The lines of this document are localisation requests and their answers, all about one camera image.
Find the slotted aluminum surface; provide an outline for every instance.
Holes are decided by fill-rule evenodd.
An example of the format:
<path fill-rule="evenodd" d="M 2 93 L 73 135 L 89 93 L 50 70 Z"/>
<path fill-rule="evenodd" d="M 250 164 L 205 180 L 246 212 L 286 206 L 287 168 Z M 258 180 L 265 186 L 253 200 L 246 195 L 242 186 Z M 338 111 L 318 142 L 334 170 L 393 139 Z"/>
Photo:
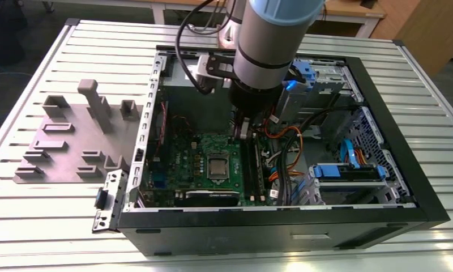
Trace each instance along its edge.
<path fill-rule="evenodd" d="M 366 250 L 145 258 L 121 234 L 90 233 L 101 184 L 14 184 L 45 97 L 58 94 L 70 103 L 85 103 L 75 86 L 93 78 L 109 104 L 139 102 L 155 45 L 173 45 L 175 31 L 174 26 L 93 21 L 63 27 L 0 131 L 0 269 L 453 271 L 453 110 L 407 52 L 390 41 L 306 36 L 299 52 L 361 58 L 447 209 L 451 221 L 434 229 Z M 214 37 L 187 32 L 182 44 L 217 46 Z"/>

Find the cpu socket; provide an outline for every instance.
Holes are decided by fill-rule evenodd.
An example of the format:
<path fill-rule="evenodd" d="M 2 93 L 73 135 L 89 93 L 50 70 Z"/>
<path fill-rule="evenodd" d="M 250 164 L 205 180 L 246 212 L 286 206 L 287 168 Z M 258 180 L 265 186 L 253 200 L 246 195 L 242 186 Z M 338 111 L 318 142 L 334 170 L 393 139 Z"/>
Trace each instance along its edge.
<path fill-rule="evenodd" d="M 225 180 L 229 178 L 227 154 L 207 155 L 207 178 L 210 180 Z"/>

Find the wooden table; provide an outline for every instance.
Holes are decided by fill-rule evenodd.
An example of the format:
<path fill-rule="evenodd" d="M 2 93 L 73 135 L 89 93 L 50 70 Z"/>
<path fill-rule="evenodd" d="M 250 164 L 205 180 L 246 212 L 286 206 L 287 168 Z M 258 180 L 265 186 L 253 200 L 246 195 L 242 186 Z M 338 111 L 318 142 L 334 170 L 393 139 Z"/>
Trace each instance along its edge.
<path fill-rule="evenodd" d="M 53 11 L 51 2 L 45 2 L 43 7 L 47 12 Z M 165 24 L 165 10 L 191 10 L 202 0 L 54 0 L 54 2 L 82 3 L 90 5 L 107 6 L 127 6 L 146 7 L 151 9 L 155 24 Z M 358 23 L 361 27 L 357 31 L 357 38 L 369 38 L 371 31 L 375 28 L 377 22 L 386 15 L 379 5 L 375 4 L 373 9 L 359 6 L 359 0 L 329 0 L 326 1 L 326 21 Z M 211 12 L 214 2 L 207 5 L 201 11 Z"/>

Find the gray robot arm cylinder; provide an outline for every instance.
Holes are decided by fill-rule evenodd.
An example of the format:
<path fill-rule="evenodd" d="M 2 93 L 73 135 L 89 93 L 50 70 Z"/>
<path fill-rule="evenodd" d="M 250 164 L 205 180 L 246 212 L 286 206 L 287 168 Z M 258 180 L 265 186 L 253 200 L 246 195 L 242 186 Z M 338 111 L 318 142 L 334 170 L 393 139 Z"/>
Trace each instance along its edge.
<path fill-rule="evenodd" d="M 233 69 L 250 88 L 263 90 L 281 84 L 322 5 L 323 0 L 246 2 Z"/>

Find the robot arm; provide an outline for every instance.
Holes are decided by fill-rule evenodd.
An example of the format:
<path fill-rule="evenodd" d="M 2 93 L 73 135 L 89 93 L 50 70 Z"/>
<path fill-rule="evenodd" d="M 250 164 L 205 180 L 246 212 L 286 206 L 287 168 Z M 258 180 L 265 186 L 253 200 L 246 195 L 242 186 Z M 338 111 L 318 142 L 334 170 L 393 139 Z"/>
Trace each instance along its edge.
<path fill-rule="evenodd" d="M 230 1 L 235 7 L 230 8 L 229 17 L 234 17 L 237 23 L 241 22 L 234 41 L 234 58 L 199 58 L 197 83 L 201 90 L 210 90 L 214 80 L 231 79 L 229 99 L 237 109 L 235 126 L 238 130 L 245 130 L 249 121 L 271 106 L 279 96 L 283 89 L 281 82 L 325 0 Z M 221 67 L 226 67 L 223 64 L 233 70 L 221 70 Z M 245 131 L 235 133 L 235 136 L 245 138 Z"/>

